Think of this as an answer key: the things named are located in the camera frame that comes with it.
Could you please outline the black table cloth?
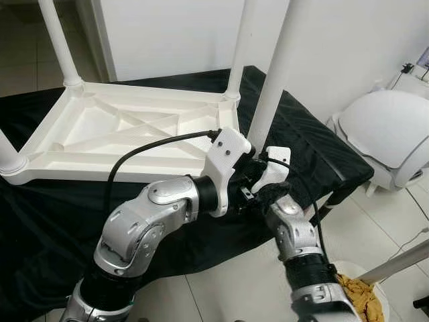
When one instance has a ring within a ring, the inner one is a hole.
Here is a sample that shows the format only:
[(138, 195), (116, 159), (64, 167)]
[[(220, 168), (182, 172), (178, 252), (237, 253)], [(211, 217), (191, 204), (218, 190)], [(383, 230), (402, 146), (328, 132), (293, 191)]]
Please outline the black table cloth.
[[(267, 144), (292, 150), (294, 188), (303, 207), (333, 191), (349, 195), (373, 169), (289, 93), (282, 95)], [(105, 218), (104, 184), (0, 178), (0, 322), (31, 322), (66, 305), (91, 263)], [(141, 285), (210, 269), (257, 248), (272, 234), (260, 217), (205, 217), (160, 243)]]

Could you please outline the white door frame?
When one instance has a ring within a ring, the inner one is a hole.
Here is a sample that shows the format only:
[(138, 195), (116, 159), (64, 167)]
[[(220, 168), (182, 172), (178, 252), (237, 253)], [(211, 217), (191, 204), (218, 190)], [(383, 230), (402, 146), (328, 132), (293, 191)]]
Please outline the white door frame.
[(105, 82), (116, 82), (119, 78), (117, 78), (117, 69), (113, 58), (113, 52), (111, 51), (107, 20), (105, 19), (105, 12), (103, 9), (103, 0), (89, 0), (89, 2), (94, 15), (93, 21), (104, 65), (102, 78)]

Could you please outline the black metal table leg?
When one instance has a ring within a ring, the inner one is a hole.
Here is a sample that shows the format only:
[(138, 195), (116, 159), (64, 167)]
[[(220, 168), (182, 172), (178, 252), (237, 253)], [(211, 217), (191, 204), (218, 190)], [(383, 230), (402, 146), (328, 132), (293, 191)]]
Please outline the black metal table leg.
[(313, 217), (310, 218), (310, 221), (315, 226), (318, 226), (320, 221), (327, 217), (327, 215), (330, 214), (330, 212), (333, 211), (333, 209), (335, 209), (338, 205), (340, 205), (340, 203), (342, 203), (343, 200), (348, 196), (349, 193), (346, 193), (345, 191), (333, 191), (333, 193), (330, 193), (324, 197), (320, 197), (316, 202), (318, 208), (312, 208), (314, 210), (314, 214)]

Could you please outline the white plastic table top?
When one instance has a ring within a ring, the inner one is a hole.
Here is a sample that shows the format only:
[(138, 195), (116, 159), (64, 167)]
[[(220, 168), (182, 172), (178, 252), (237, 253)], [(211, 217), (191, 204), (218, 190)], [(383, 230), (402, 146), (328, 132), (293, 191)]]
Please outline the white plastic table top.
[(15, 148), (28, 163), (0, 178), (105, 181), (123, 154), (198, 131), (239, 128), (239, 101), (224, 94), (83, 82), (49, 101), (45, 117)]

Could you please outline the yellow crumpled cloth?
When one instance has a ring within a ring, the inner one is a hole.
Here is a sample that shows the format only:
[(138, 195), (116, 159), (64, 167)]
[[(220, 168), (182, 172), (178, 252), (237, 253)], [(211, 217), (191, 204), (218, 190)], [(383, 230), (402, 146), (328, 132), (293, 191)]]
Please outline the yellow crumpled cloth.
[(373, 286), (339, 273), (337, 281), (343, 286), (362, 322), (384, 322), (383, 307)]

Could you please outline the white round plate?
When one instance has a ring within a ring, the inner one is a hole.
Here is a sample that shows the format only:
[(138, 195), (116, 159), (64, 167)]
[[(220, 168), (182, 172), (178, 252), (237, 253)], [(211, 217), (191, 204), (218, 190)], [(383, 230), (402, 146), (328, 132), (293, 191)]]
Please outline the white round plate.
[[(358, 279), (359, 276), (367, 272), (366, 269), (357, 266), (352, 262), (334, 261), (333, 264), (336, 268), (337, 273), (343, 274), (352, 279)], [(377, 295), (378, 300), (380, 300), (380, 303), (382, 304), (384, 322), (390, 322), (390, 318), (392, 317), (392, 315), (390, 314), (389, 301), (386, 297), (386, 294), (384, 294), (383, 289), (377, 283), (374, 283), (372, 286), (374, 287), (374, 293)]]

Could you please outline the white purple insect lamp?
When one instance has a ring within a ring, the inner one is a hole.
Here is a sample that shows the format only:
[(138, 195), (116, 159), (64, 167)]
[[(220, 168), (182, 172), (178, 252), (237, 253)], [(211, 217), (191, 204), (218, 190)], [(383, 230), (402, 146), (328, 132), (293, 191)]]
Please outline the white purple insect lamp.
[(426, 47), (419, 59), (416, 61), (416, 66), (425, 68), (425, 70), (429, 69), (429, 47)]

